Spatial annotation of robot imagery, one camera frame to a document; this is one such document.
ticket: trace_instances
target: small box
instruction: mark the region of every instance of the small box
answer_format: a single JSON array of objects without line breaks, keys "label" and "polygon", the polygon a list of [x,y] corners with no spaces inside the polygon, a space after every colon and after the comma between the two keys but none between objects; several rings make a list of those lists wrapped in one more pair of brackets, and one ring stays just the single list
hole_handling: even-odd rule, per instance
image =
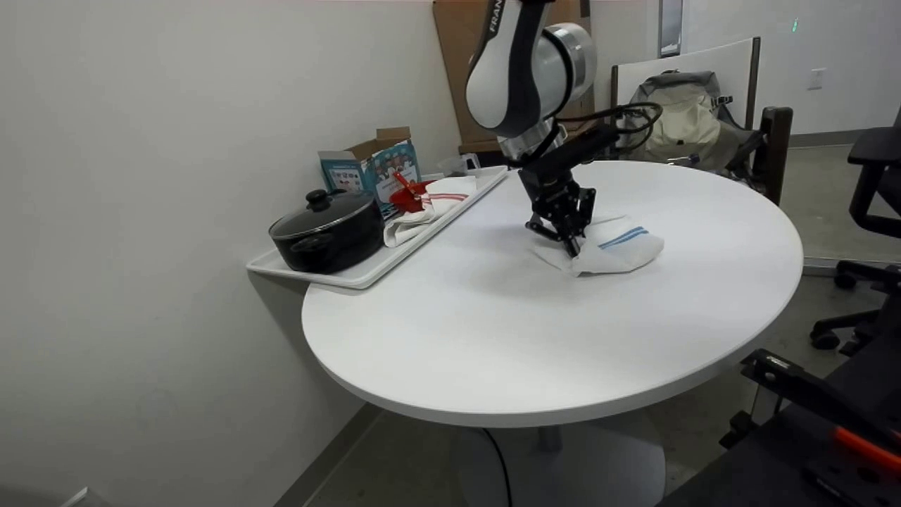
[{"label": "small box", "polygon": [[417,148],[407,125],[376,128],[371,141],[340,152],[317,152],[321,178],[330,192],[366,192],[376,199],[383,218],[400,213],[392,194],[400,187],[392,172],[419,179]]}]

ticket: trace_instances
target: table base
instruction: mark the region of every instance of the table base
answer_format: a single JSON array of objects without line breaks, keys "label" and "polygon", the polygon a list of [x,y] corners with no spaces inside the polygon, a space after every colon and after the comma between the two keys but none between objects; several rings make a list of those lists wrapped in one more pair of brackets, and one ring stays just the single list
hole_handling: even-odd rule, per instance
[{"label": "table base", "polygon": [[[503,449],[516,507],[652,507],[665,496],[665,449],[644,416],[490,434]],[[485,430],[458,434],[455,482],[466,507],[506,503]]]}]

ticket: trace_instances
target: pot lid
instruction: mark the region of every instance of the pot lid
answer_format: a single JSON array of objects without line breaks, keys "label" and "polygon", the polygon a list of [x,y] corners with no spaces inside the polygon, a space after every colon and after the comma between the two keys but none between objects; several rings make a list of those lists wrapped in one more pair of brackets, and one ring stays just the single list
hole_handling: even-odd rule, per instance
[{"label": "pot lid", "polygon": [[324,187],[307,194],[307,207],[285,213],[271,225],[274,238],[293,238],[326,231],[371,204],[368,194],[326,194]]}]

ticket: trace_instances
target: black pot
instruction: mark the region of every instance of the black pot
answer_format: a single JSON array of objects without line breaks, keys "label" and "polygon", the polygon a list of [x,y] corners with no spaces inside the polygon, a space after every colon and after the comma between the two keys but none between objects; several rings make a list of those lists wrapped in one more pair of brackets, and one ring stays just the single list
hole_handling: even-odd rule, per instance
[{"label": "black pot", "polygon": [[383,217],[366,194],[310,192],[307,207],[271,225],[293,271],[338,273],[383,248]]}]

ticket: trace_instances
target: white tray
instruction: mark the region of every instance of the white tray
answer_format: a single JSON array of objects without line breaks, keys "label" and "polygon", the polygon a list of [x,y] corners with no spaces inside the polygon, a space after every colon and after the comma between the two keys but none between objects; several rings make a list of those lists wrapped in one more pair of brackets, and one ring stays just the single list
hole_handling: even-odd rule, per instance
[{"label": "white tray", "polygon": [[400,262],[406,262],[411,254],[417,254],[428,238],[434,238],[438,231],[445,231],[455,217],[462,217],[466,207],[473,207],[488,192],[493,192],[503,178],[506,165],[490,165],[471,172],[466,178],[475,179],[475,194],[454,204],[445,217],[431,223],[419,235],[411,241],[403,241],[397,248],[381,248],[368,258],[364,258],[354,266],[345,266],[340,273],[307,273],[307,271],[293,271],[285,265],[282,254],[271,248],[266,254],[258,254],[247,262],[250,273],[261,276],[279,276],[279,279],[300,279],[313,283],[334,283],[334,287],[352,287],[352,289],[366,289],[376,283],[386,273],[392,273]]}]

